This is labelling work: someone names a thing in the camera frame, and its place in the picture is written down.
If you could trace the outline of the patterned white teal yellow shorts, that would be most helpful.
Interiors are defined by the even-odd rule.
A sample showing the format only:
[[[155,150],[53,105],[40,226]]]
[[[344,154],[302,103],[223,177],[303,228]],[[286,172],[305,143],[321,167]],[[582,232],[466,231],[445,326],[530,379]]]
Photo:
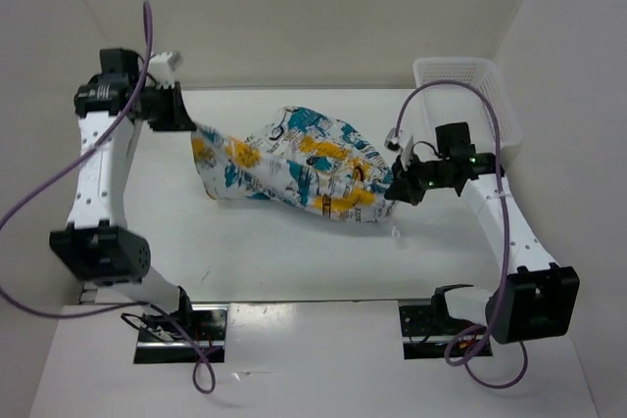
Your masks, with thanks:
[[[396,204],[384,193],[391,167],[348,122],[304,107],[285,107],[244,139],[198,124],[193,161],[215,201],[280,203],[329,220],[386,224],[395,240]]]

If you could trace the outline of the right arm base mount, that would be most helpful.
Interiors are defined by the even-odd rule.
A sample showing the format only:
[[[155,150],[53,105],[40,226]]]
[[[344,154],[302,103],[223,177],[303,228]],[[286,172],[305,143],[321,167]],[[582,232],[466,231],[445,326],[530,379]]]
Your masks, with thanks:
[[[471,326],[430,299],[399,302],[404,360],[440,359],[451,339]]]

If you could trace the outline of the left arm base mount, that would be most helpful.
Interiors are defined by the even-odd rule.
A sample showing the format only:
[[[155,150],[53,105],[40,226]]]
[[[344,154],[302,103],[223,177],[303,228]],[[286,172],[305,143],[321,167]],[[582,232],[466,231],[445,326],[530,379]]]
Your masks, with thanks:
[[[225,358],[227,304],[193,304],[191,327],[187,332],[211,363]],[[137,332],[135,364],[182,364],[199,359],[196,350],[172,327],[149,326],[145,315],[122,313],[121,319]]]

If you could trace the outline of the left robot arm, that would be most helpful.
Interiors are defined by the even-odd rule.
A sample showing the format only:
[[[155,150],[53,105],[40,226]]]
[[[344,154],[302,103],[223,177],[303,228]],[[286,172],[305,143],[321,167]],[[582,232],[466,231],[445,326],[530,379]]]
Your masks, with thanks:
[[[152,267],[148,241],[128,229],[124,191],[144,125],[157,132],[196,128],[175,78],[181,62],[176,51],[143,61],[131,50],[101,50],[100,73],[74,96],[81,162],[72,209],[65,228],[49,236],[51,250],[78,280],[144,303],[177,340],[194,331],[191,301]]]

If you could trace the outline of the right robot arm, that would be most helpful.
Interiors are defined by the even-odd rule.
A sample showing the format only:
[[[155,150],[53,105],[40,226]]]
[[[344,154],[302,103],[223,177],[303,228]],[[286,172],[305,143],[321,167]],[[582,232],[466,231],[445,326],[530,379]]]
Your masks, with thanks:
[[[575,269],[559,265],[543,247],[495,155],[477,152],[466,123],[437,127],[436,142],[435,160],[424,162],[412,141],[403,144],[399,132],[390,130],[385,146],[397,157],[385,197],[416,206],[431,190],[454,190],[485,234],[500,284],[494,291],[464,284],[437,289],[431,325],[441,333],[455,331],[463,321],[488,327],[502,345],[565,335],[580,287]]]

